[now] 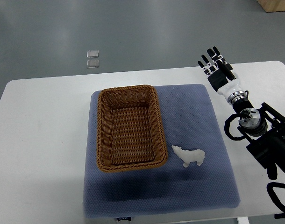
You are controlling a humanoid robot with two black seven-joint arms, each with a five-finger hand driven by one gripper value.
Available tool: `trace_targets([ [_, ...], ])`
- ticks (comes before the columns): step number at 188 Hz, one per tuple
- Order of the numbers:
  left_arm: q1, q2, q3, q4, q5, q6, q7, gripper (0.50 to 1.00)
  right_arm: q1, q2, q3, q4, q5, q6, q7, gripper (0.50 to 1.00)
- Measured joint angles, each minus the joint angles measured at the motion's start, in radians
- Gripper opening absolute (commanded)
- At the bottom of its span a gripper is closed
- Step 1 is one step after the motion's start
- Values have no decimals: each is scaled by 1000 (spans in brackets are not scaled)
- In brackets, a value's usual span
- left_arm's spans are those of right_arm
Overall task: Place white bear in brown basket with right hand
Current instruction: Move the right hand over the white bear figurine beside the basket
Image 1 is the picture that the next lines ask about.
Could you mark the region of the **black white robotic hand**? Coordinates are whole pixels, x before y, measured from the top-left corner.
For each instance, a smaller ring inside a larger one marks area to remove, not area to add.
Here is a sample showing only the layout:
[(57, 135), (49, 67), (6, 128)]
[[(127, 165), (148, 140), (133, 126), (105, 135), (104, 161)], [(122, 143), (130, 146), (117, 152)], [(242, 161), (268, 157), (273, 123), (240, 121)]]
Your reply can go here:
[(207, 50), (207, 54), (208, 56), (201, 56), (202, 61), (198, 61), (198, 65), (207, 76), (212, 88), (230, 105), (246, 98), (247, 92), (241, 87), (237, 73), (220, 51), (214, 46)]

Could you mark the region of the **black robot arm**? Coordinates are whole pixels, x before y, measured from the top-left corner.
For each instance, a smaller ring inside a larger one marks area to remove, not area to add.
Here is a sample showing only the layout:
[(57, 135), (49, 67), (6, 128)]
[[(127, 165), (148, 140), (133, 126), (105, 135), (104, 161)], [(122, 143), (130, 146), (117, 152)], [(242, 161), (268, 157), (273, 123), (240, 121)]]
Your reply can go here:
[(247, 91), (230, 94), (228, 103), (235, 114), (225, 121), (225, 134), (234, 141), (246, 139), (247, 150), (267, 170), (268, 177), (276, 180), (277, 168), (285, 173), (285, 117), (267, 103), (254, 108)]

